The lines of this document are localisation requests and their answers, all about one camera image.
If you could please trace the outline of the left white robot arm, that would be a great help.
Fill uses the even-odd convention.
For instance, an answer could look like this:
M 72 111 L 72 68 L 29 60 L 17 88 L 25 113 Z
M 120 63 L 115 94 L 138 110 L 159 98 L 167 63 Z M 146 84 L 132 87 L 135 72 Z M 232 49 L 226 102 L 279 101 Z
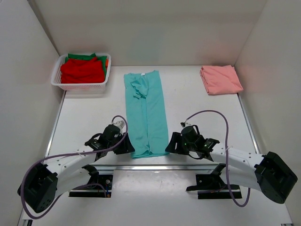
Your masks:
M 83 185 L 96 186 L 98 172 L 92 164 L 108 152 L 126 154 L 134 151 L 127 124 L 124 121 L 111 123 L 77 151 L 49 156 L 33 164 L 17 191 L 22 205 L 29 205 L 35 213 L 44 212 L 63 193 Z

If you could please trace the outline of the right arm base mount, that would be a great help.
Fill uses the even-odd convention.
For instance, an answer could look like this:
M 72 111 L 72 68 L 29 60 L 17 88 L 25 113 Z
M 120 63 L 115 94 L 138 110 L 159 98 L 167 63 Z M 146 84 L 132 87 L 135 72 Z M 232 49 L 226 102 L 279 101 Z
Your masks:
M 225 163 L 219 163 L 212 172 L 196 174 L 196 185 L 186 188 L 186 192 L 197 191 L 199 200 L 232 199 L 227 183 L 221 178 Z

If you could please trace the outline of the teal t shirt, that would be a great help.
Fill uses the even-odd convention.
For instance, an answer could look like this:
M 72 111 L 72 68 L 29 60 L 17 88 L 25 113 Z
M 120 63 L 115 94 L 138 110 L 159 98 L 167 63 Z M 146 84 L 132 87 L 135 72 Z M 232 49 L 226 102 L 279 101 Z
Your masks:
M 167 155 L 169 143 L 159 71 L 124 75 L 128 135 L 133 159 Z

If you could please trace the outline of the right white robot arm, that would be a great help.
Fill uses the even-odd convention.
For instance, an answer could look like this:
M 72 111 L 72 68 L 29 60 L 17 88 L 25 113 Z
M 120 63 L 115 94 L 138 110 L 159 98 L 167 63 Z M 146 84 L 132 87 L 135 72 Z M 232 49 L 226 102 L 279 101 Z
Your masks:
M 196 125 L 173 132 L 165 151 L 187 156 L 194 152 L 197 160 L 217 163 L 211 173 L 197 175 L 197 184 L 187 187 L 187 191 L 218 192 L 228 185 L 243 186 L 261 191 L 271 201 L 283 204 L 298 180 L 278 154 L 226 148 L 216 139 L 204 138 Z

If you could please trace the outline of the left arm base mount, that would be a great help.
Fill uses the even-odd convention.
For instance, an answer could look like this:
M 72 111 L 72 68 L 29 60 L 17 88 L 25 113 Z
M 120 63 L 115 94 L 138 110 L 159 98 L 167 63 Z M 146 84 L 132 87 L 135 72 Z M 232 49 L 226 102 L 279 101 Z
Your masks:
M 69 197 L 111 198 L 113 175 L 100 174 L 92 165 L 87 165 L 83 168 L 89 172 L 88 183 L 71 190 L 69 192 Z

